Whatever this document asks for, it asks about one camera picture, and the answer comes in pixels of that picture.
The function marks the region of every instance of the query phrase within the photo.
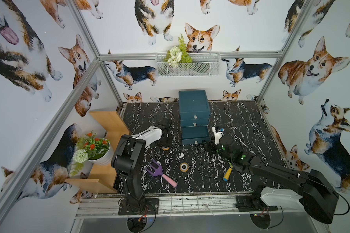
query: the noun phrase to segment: pink handle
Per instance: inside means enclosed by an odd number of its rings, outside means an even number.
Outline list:
[[[165,174],[162,174],[162,177],[167,180],[167,182],[169,182],[174,188],[176,188],[176,186],[178,185],[175,181],[173,181],[173,179],[171,179],[170,177],[166,176]]]

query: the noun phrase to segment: yellow handle tool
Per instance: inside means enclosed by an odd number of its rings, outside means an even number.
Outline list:
[[[228,178],[229,178],[229,175],[231,174],[231,172],[232,172],[232,165],[231,165],[231,163],[230,162],[228,162],[229,163],[229,168],[228,168],[228,170],[227,170],[227,172],[224,174],[224,176],[223,176],[223,180],[225,181],[225,182],[227,182],[227,180],[228,180]]]

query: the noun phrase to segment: white wire basket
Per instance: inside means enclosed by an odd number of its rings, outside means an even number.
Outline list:
[[[158,75],[160,77],[202,77],[217,76],[221,56],[218,51],[189,52],[192,63],[178,63],[176,68],[165,62],[167,52],[156,53]]]

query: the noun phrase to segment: teal drawer cabinet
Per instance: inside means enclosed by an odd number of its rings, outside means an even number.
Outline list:
[[[210,106],[205,90],[179,91],[180,127],[183,145],[209,141]]]

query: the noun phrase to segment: black marble surface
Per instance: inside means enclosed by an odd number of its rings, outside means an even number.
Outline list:
[[[239,145],[253,153],[260,153],[277,164],[284,165],[266,123],[253,101],[237,102],[209,102],[211,115],[209,120],[210,137],[214,137],[212,127],[217,125],[225,129]],[[229,165],[219,156],[210,155],[204,145],[182,145],[179,119],[179,103],[141,103],[128,104],[124,122],[133,134],[140,133],[151,124],[159,123],[163,118],[170,118],[173,122],[171,136],[173,146],[169,150],[150,147],[145,150],[144,167],[152,159],[163,167],[163,173],[178,183],[172,187],[160,176],[153,177],[144,168],[142,170],[142,185],[145,193],[192,193],[192,192],[241,192],[252,191],[258,185],[265,184],[272,188],[281,188],[260,176],[240,174],[233,170],[228,182],[223,176]],[[187,172],[181,172],[179,166],[186,162]],[[123,193],[123,184],[117,177],[115,188]]]

